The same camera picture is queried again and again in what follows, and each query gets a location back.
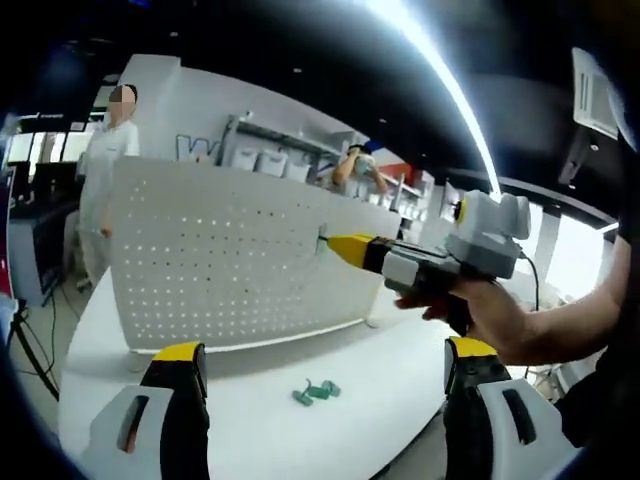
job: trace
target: ceiling light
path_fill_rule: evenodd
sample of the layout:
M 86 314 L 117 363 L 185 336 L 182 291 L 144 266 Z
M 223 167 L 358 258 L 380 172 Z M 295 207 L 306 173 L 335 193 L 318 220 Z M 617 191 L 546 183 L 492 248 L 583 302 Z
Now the ceiling light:
M 610 232 L 611 230 L 615 230 L 616 228 L 618 228 L 620 226 L 620 224 L 618 222 L 616 223 L 612 223 L 611 225 L 607 225 L 606 227 L 601 228 L 600 230 L 598 230 L 598 233 L 602 233 L 605 234 L 607 232 Z
M 440 77 L 440 80 L 449 91 L 451 98 L 458 107 L 458 110 L 460 111 L 460 114 L 467 124 L 469 132 L 476 143 L 476 147 L 480 152 L 480 157 L 482 158 L 485 169 L 487 170 L 487 175 L 489 176 L 491 189 L 499 194 L 500 184 L 498 183 L 498 175 L 496 174 L 496 169 L 493 165 L 489 147 L 482 135 L 480 124 L 473 114 L 471 105 L 469 105 L 469 102 L 462 92 L 462 88 L 460 88 L 460 85 L 451 73 L 451 70 L 449 70 L 447 64 L 444 63 L 444 60 L 438 53 L 435 45 L 431 42 L 431 39 L 415 20 L 418 16 L 412 15 L 406 6 L 403 5 L 401 0 L 360 1 L 365 2 L 366 6 L 370 10 L 404 35 L 405 38 L 425 57 L 438 77 Z

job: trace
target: window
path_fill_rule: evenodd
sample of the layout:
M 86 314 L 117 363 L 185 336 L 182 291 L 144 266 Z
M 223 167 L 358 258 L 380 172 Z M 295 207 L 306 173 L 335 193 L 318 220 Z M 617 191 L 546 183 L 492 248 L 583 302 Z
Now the window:
M 66 133 L 56 133 L 53 141 L 53 148 L 51 149 L 51 158 L 49 158 L 50 162 L 59 162 L 62 160 L 62 147 L 64 146 L 64 139 L 66 136 Z
M 587 295 L 598 281 L 603 244 L 601 233 L 563 215 L 547 282 L 573 299 Z
M 62 153 L 63 162 L 77 162 L 91 140 L 91 132 L 70 132 Z
M 29 160 L 29 149 L 31 148 L 32 138 L 33 133 L 14 135 L 11 138 L 8 160 L 10 162 L 26 162 Z
M 33 143 L 31 144 L 31 152 L 29 152 L 29 161 L 31 162 L 32 167 L 40 160 L 40 153 L 42 152 L 44 136 L 44 132 L 33 134 Z
M 531 234 L 526 240 L 518 241 L 524 253 L 531 260 L 534 260 L 536 255 L 536 248 L 538 247 L 538 240 L 540 240 L 540 227 L 542 226 L 542 207 L 534 203 L 529 204 L 529 211 L 531 212 Z M 531 265 L 524 259 L 520 259 L 516 262 L 516 271 L 522 273 L 532 274 Z

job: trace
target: black cable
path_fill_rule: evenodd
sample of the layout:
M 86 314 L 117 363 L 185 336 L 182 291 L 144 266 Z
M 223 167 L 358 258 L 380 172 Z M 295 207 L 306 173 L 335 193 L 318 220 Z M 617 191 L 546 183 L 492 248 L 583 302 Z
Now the black cable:
M 29 345 L 29 342 L 27 341 L 27 338 L 25 337 L 24 332 L 22 330 L 23 323 L 25 322 L 22 320 L 22 317 L 20 317 L 16 321 L 11 323 L 11 328 L 14 329 L 15 335 L 18 338 L 18 341 L 20 342 L 20 344 L 22 345 L 24 353 L 27 355 L 27 358 L 29 359 L 29 361 L 31 362 L 31 365 L 33 365 L 33 368 L 36 371 L 35 372 L 36 375 L 40 377 L 40 380 L 42 380 L 42 383 L 44 384 L 45 388 L 49 390 L 51 395 L 53 395 L 53 398 L 55 398 L 56 401 L 58 401 L 60 399 L 60 394 L 58 393 L 58 389 L 54 387 L 51 380 L 49 380 L 49 377 L 47 377 L 47 375 L 44 373 L 44 370 L 40 366 L 40 362 L 38 362 L 38 359 L 33 353 L 33 350 L 31 349 L 31 346 Z
M 62 290 L 62 296 L 64 297 L 65 302 L 67 302 L 67 305 L 69 305 L 69 310 L 71 310 L 71 312 L 75 315 L 76 320 L 80 321 L 80 315 L 78 315 L 78 312 L 76 312 L 75 309 L 71 306 L 71 301 L 67 296 L 67 291 L 64 289 L 64 285 L 60 285 L 60 290 Z
M 529 262 L 529 265 L 531 265 L 531 270 L 533 271 L 533 278 L 536 282 L 536 309 L 535 311 L 539 311 L 540 310 L 540 280 L 538 279 L 538 269 L 536 268 L 535 263 L 533 263 L 533 260 L 531 260 L 526 253 L 524 253 L 524 250 L 522 252 L 520 252 L 520 257 L 524 258 L 527 262 Z M 525 380 L 527 379 L 527 377 L 529 376 L 529 366 L 527 366 L 527 369 L 524 371 L 524 378 Z
M 47 355 L 47 351 L 45 350 L 44 346 L 42 345 L 42 342 L 40 341 L 40 339 L 38 338 L 38 336 L 36 335 L 36 332 L 34 332 L 33 328 L 31 328 L 31 325 L 29 325 L 29 323 L 27 322 L 27 319 L 25 317 L 22 316 L 21 313 L 16 313 L 16 316 L 18 317 L 17 321 L 20 322 L 21 325 L 25 325 L 27 327 L 27 329 L 29 329 L 29 331 L 31 332 L 31 335 L 33 336 L 33 338 L 35 339 L 36 343 L 38 344 L 38 347 L 40 348 L 40 351 L 42 352 L 42 356 L 45 358 L 45 361 L 47 363 L 47 367 L 45 370 L 43 370 L 43 375 L 49 375 L 51 374 L 51 381 L 53 382 L 53 384 L 58 387 L 58 382 L 56 381 L 55 375 L 53 374 L 53 366 L 56 363 L 56 347 L 55 347 L 55 331 L 56 331 L 56 322 L 58 320 L 58 313 L 57 313 L 57 309 L 56 309 L 56 300 L 55 300 L 55 294 L 52 292 L 51 294 L 51 304 L 53 307 L 53 321 L 51 322 L 51 360 L 49 360 L 49 356 Z M 9 342 L 7 343 L 7 347 L 10 346 L 10 340 L 13 336 L 13 333 L 16 329 L 11 329 L 10 333 L 9 333 Z M 38 373 L 37 369 L 35 372 L 30 372 L 28 370 L 22 370 L 17 368 L 16 371 L 20 372 L 20 373 L 24 373 L 26 375 L 32 375 L 32 376 L 40 376 L 40 374 Z

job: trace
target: monitor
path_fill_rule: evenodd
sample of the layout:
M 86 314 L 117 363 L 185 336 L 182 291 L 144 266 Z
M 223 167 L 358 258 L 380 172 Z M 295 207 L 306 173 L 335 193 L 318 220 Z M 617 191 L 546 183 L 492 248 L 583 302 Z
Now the monitor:
M 33 176 L 33 195 L 38 203 L 78 200 L 77 162 L 39 163 Z

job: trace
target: white table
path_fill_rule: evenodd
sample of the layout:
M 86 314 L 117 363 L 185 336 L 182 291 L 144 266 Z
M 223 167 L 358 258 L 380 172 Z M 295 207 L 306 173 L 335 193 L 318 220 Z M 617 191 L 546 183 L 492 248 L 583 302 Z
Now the white table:
M 382 290 L 362 324 L 287 344 L 207 355 L 209 470 L 231 480 L 367 480 L 420 432 L 441 406 L 441 322 L 400 312 Z M 89 425 L 142 371 L 131 372 L 111 272 L 97 286 L 62 371 L 59 437 L 78 459 Z M 305 408 L 291 399 L 306 378 L 334 381 L 339 398 Z

